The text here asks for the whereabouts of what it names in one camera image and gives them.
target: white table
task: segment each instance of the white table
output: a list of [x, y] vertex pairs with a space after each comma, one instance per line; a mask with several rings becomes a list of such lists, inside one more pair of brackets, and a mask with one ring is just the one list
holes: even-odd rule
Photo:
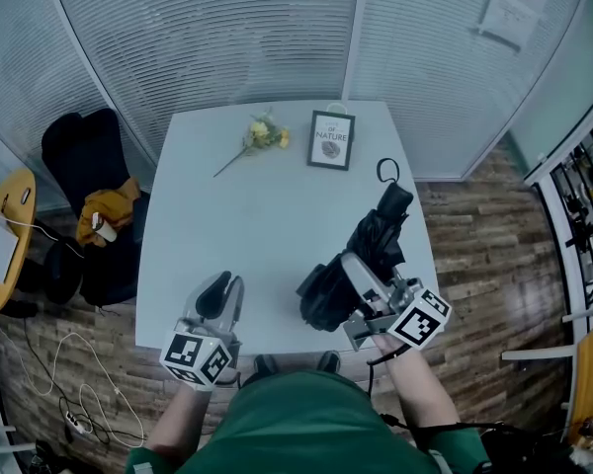
[[[399, 239], [406, 277], [437, 289], [433, 256], [411, 172], [383, 102], [349, 102], [356, 117], [348, 172], [306, 165], [312, 111], [331, 101], [274, 102], [174, 115], [158, 163], [145, 227], [136, 310], [136, 343], [162, 348], [189, 295], [207, 277], [231, 271], [246, 292], [235, 332], [241, 353], [350, 350], [341, 328], [318, 332], [300, 317], [296, 289], [316, 264], [345, 248], [386, 184], [381, 158], [400, 166], [399, 184], [415, 195]], [[241, 149], [251, 115], [273, 108], [291, 132], [272, 148], [217, 172]]]

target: hand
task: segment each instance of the hand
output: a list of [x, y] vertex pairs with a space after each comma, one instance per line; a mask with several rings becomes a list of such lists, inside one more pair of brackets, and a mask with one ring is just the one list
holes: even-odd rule
[[389, 334], [378, 334], [372, 336], [372, 339], [374, 340], [376, 346], [378, 346], [380, 349], [383, 356], [398, 350], [404, 345], [400, 339]]

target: picture frame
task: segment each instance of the picture frame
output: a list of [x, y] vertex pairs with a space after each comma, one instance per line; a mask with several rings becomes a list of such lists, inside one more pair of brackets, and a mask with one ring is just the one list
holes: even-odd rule
[[349, 170], [356, 117], [326, 111], [312, 113], [307, 165]]

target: shoe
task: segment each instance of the shoe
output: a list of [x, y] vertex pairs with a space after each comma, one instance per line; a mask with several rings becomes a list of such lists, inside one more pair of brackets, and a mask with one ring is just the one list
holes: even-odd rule
[[279, 372], [277, 362], [270, 355], [257, 355], [253, 360], [255, 373], [263, 375], [272, 375]]
[[329, 372], [330, 374], [337, 374], [340, 369], [340, 355], [338, 352], [325, 352], [320, 358], [316, 370]]

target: orange cloth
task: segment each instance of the orange cloth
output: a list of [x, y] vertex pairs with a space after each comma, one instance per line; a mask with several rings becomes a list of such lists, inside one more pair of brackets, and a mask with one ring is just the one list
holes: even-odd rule
[[92, 229], [92, 216], [99, 212], [117, 231], [131, 223], [133, 203], [140, 197], [135, 178], [129, 178], [118, 190], [98, 190], [86, 197], [77, 224], [77, 242], [81, 245], [106, 246], [106, 240]]

